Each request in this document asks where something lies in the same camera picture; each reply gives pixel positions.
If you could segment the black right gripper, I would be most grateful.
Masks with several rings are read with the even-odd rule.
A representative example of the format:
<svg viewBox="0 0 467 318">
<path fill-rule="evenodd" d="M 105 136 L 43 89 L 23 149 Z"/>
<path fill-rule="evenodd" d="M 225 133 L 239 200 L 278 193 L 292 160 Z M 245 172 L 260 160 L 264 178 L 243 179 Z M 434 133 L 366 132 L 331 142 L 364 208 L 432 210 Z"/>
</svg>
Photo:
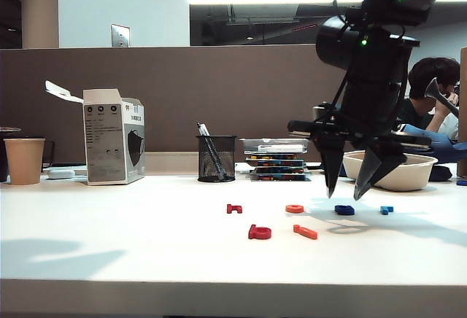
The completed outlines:
<svg viewBox="0 0 467 318">
<path fill-rule="evenodd" d="M 340 111 L 322 111 L 309 121 L 291 120 L 287 129 L 312 141 L 320 152 L 328 198 L 335 190 L 347 142 L 358 150 L 366 149 L 355 183 L 355 200 L 406 162 L 404 147 L 426 149 L 431 145 L 427 137 L 393 131 L 391 124 L 371 127 Z"/>
</svg>

